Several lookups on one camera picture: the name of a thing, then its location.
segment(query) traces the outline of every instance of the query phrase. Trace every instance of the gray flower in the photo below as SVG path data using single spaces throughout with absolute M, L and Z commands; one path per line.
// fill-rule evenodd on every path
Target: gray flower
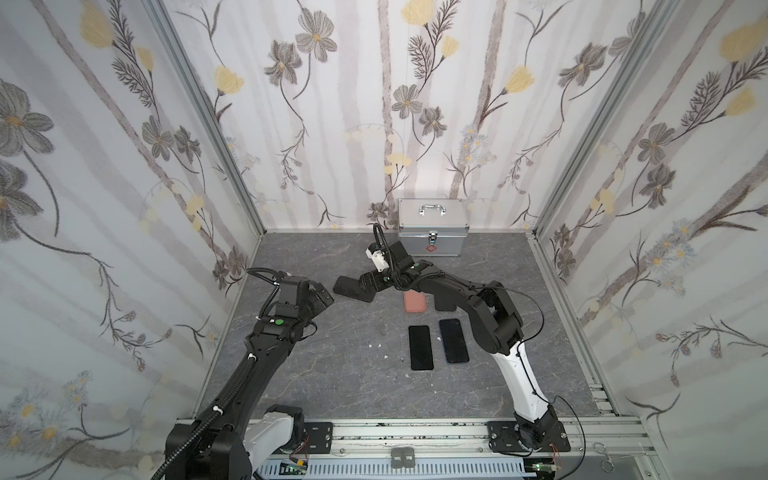
M 277 40 L 272 40 L 270 58 L 275 62 L 275 65 L 264 68 L 264 73 L 270 76 L 270 83 L 280 85 L 284 76 L 289 82 L 296 84 L 294 68 L 301 66 L 301 57 L 296 51 L 296 46 L 287 41 L 277 43 Z
M 205 333 L 205 348 L 213 350 L 216 348 L 217 341 L 221 338 L 221 328 L 215 325 L 209 325 Z
M 377 221 L 380 217 L 386 218 L 386 214 L 389 212 L 384 202 L 378 202 L 377 204 L 371 202 L 371 213 L 367 217 L 373 221 Z
M 562 276 L 571 275 L 571 268 L 576 266 L 576 259 L 573 252 L 570 250 L 563 250 L 558 253 L 557 267 L 561 270 Z
M 186 128 L 179 126 L 174 137 L 176 137 L 176 145 L 179 147 L 179 153 L 187 154 L 187 159 L 190 163 L 192 163 L 195 154 L 200 156 L 200 141 L 192 140 L 190 138 L 190 132 L 188 132 Z
M 240 275 L 240 272 L 245 268 L 245 255 L 243 255 L 238 249 L 237 245 L 232 246 L 229 258 L 227 258 L 227 264 L 230 267 L 232 275 Z
M 155 120 L 154 115 L 149 116 L 149 121 L 141 124 L 141 137 L 145 142 L 152 145 L 152 156 L 157 158 L 163 155 L 163 159 L 170 159 L 169 147 L 174 146 L 174 136 L 169 131 L 161 131 L 160 125 Z
M 227 262 L 224 260 L 216 260 L 216 266 L 214 266 L 214 278 L 219 280 L 219 290 L 224 290 L 227 286 L 227 275 L 230 274 L 230 269 L 227 267 Z
M 419 123 L 424 125 L 422 135 L 427 135 L 429 132 L 434 131 L 435 136 L 441 137 L 442 132 L 447 129 L 444 124 L 440 123 L 442 119 L 442 113 L 440 113 L 440 107 L 427 107 L 422 112 L 422 116 L 419 118 Z
M 629 36 L 614 38 L 613 43 L 611 43 L 611 47 L 608 49 L 608 54 L 611 57 L 623 55 L 627 50 L 629 50 L 629 46 L 632 45 L 632 40 L 634 40 L 634 36 L 637 35 L 637 32 L 640 30 L 640 26 L 643 24 L 644 20 L 645 12 L 640 12 L 637 17 L 630 20 L 630 22 L 627 24 L 627 33 Z
M 0 155 L 12 157 L 24 144 L 39 154 L 50 154 L 53 145 L 40 132 L 52 128 L 50 118 L 30 113 L 29 97 L 21 88 L 0 80 Z
M 648 185 L 640 190 L 640 195 L 650 195 L 648 208 L 656 208 L 667 202 L 667 199 L 664 198 L 664 189 L 672 188 L 675 173 L 675 170 L 670 170 L 665 164 L 661 164 L 648 172 Z
M 20 168 L 0 160 L 0 242 L 19 238 L 16 215 L 37 215 L 40 205 L 22 192 L 27 174 Z
M 333 33 L 333 22 L 328 15 L 320 10 L 315 12 L 315 16 L 306 9 L 301 9 L 299 16 L 299 25 L 309 33 L 296 34 L 296 46 L 304 53 L 315 51 L 315 58 L 320 61 L 328 60 L 327 51 L 336 51 L 336 43 L 328 38 Z
M 589 45 L 581 50 L 581 53 L 576 55 L 576 65 L 571 68 L 563 68 L 560 70 L 561 79 L 558 84 L 561 87 L 569 84 L 571 81 L 576 80 L 576 83 L 580 86 L 584 86 L 587 83 L 587 78 L 593 70 L 597 70 L 603 66 L 605 62 L 605 50 L 607 47 L 603 45 Z
M 637 156 L 637 161 L 644 162 L 650 158 L 650 162 L 654 165 L 661 163 L 667 154 L 661 148 L 664 145 L 669 144 L 672 141 L 674 135 L 674 128 L 667 128 L 667 124 L 661 122 L 655 124 L 648 131 L 648 138 L 640 140 L 637 144 L 643 151 Z
M 554 231 L 554 242 L 565 245 L 571 239 L 571 231 L 563 223 L 559 230 Z
M 414 100 L 418 95 L 416 92 L 416 85 L 411 85 L 410 88 L 405 85 L 400 85 L 395 90 L 395 103 L 392 106 L 394 111 L 400 111 L 400 118 L 408 118 L 411 113 L 418 114 L 422 110 L 422 102 Z

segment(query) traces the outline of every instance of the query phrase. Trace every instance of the phone case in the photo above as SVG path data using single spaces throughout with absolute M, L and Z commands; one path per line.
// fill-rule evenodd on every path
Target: phone case
M 402 298 L 406 304 L 406 312 L 422 313 L 427 311 L 427 296 L 424 293 L 408 290 L 402 293 Z

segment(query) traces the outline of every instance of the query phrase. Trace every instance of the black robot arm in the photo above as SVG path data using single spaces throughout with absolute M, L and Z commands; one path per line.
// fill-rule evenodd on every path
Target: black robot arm
M 243 436 L 256 403 L 272 376 L 303 338 L 312 319 L 333 304 L 321 283 L 302 276 L 278 273 L 280 297 L 274 314 L 262 316 L 245 339 L 247 353 L 218 396 L 191 424 L 177 423 L 166 439 L 166 461 L 153 478 L 164 471 L 169 480 L 250 478 L 251 459 Z M 294 449 L 303 439 L 301 409 L 271 407 L 293 420 L 290 442 L 274 445 Z

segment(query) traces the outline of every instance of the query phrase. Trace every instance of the plant stem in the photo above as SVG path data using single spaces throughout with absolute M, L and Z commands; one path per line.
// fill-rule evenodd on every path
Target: plant stem
M 197 157 L 197 163 L 200 164 L 200 173 L 203 177 L 203 193 L 205 193 L 205 172 L 203 171 L 203 161 L 200 159 L 200 155 L 195 152 L 195 157 Z
M 648 164 L 650 163 L 650 160 L 645 162 L 645 166 L 643 167 L 643 170 L 640 170 L 640 174 L 637 175 L 637 178 L 634 180 L 634 184 L 632 185 L 632 195 L 629 197 L 630 205 L 634 207 L 634 189 L 637 188 L 637 182 L 640 181 L 640 177 L 643 176 L 643 172 L 645 172 L 645 169 L 648 168 Z
M 649 199 L 648 199 L 648 201 L 647 201 L 647 202 L 645 202 L 645 205 L 643 205 L 642 207 L 638 208 L 637 210 L 632 210 L 632 211 L 631 211 L 630 213 L 628 213 L 628 214 L 621 214 L 621 215 L 617 215 L 617 217 L 626 217 L 627 215 L 636 214 L 636 213 L 637 213 L 637 212 L 639 212 L 640 210 L 643 210 L 645 207 L 647 207 L 647 206 L 648 206 L 648 204 L 650 203 L 650 201 L 651 201 L 652 199 L 653 199 L 653 197 L 649 198 Z
M 416 116 L 415 115 L 411 115 L 411 131 L 413 132 L 413 137 L 423 147 L 424 144 L 422 143 L 421 140 L 419 140 L 419 135 L 416 133 Z
M 436 138 L 437 138 L 437 132 L 435 132 L 435 133 L 432 135 L 432 141 L 431 141 L 431 142 L 429 142 L 429 146 L 427 147 L 427 149 L 426 149 L 426 150 L 424 150 L 424 153 L 423 153 L 423 154 L 421 154 L 421 155 L 419 155 L 419 158 L 417 158 L 417 159 L 416 159 L 416 161 L 415 161 L 415 162 L 413 162 L 413 163 L 418 163 L 418 162 L 419 162 L 419 160 L 421 160 L 421 159 L 422 159 L 422 157 L 423 157 L 424 155 L 427 155 L 427 152 L 429 151 L 429 148 L 432 146 L 432 144 L 434 144 L 434 143 L 435 143 L 435 139 L 436 139 Z
M 310 75 L 312 74 L 312 52 L 307 54 L 307 60 L 306 60 L 306 83 L 304 84 L 304 88 L 301 89 L 299 93 L 296 94 L 295 97 L 293 97 L 293 100 L 296 100 L 299 95 L 304 93 L 306 90 L 306 86 L 310 84 Z
M 193 174 L 199 174 L 200 173 L 200 172 L 196 172 L 195 170 L 192 170 L 187 165 L 184 165 L 184 162 L 179 158 L 179 155 L 176 153 L 176 151 L 173 148 L 169 148 L 168 150 L 170 150 L 174 154 L 174 157 L 176 157 L 176 160 L 178 160 L 179 163 L 181 164 L 181 166 L 184 167 L 185 169 L 187 169 L 187 171 L 190 171 Z
M 53 187 L 51 186 L 51 182 L 48 181 L 48 178 L 43 174 L 43 172 L 40 170 L 38 165 L 32 160 L 32 157 L 30 157 L 27 151 L 23 148 L 22 148 L 22 152 L 24 152 L 24 156 L 27 157 L 27 160 L 35 169 L 35 171 L 38 172 L 38 175 L 40 175 L 40 178 L 43 179 L 43 181 L 45 182 L 45 185 L 48 187 L 48 191 L 51 192 L 51 198 L 53 199 L 53 206 L 56 210 L 56 228 L 54 229 L 54 232 L 53 232 L 53 236 L 56 237 L 58 235 L 58 221 L 59 221 L 58 200 L 56 200 L 56 194 L 53 193 Z

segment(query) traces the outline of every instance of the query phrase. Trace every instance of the metal base plate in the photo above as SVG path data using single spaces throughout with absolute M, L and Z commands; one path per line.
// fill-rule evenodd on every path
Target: metal base plate
M 308 422 L 304 424 L 304 430 L 308 438 L 305 451 L 313 453 L 331 453 L 331 442 L 333 441 L 333 424 L 331 422 Z
M 488 446 L 496 453 L 526 453 L 527 450 L 523 449 L 518 443 L 517 434 L 515 433 L 515 422 L 488 422 Z M 550 441 L 554 444 L 555 448 L 559 452 L 571 451 L 571 443 L 568 441 L 568 437 L 565 435 L 565 428 L 562 422 L 558 422 L 558 425 L 554 429 L 554 438 Z M 542 447 L 540 452 L 552 452 L 551 445 Z

